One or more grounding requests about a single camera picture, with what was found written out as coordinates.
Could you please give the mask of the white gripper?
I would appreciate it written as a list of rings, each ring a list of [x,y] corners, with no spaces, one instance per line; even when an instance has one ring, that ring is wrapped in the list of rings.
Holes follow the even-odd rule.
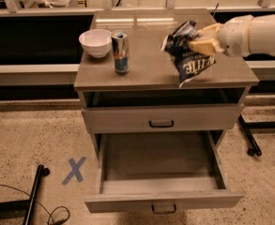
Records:
[[[231,57],[247,57],[250,55],[249,31],[252,19],[252,15],[239,16],[224,24],[217,22],[206,26],[198,31],[201,37],[189,42],[189,48],[204,55],[226,52]]]

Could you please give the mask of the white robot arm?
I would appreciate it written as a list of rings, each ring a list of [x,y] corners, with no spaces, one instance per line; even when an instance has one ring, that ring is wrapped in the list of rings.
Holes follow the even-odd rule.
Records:
[[[214,23],[198,31],[189,41],[193,52],[231,57],[267,54],[275,57],[275,14],[235,17],[226,23]]]

